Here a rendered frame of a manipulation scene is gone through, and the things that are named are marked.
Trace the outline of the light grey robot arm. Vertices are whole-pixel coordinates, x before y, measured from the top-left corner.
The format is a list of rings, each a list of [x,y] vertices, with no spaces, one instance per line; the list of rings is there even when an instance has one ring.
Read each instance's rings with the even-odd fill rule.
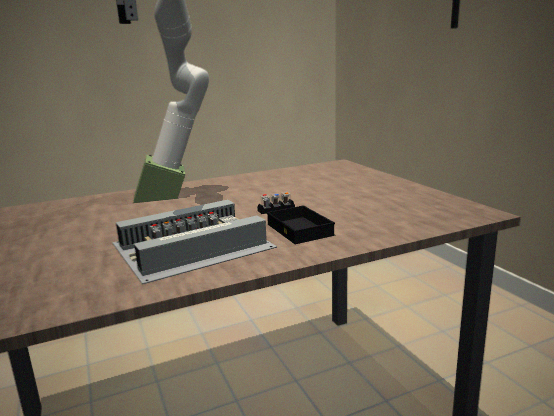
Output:
[[[171,83],[187,95],[182,101],[169,103],[152,161],[179,169],[209,75],[206,70],[189,64],[183,54],[192,33],[185,0],[158,0],[154,14]]]

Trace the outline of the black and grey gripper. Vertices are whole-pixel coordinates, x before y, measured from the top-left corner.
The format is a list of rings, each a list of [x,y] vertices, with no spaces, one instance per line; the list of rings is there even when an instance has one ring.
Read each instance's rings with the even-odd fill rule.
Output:
[[[136,0],[116,0],[116,3],[119,24],[131,24],[131,20],[138,20]]]

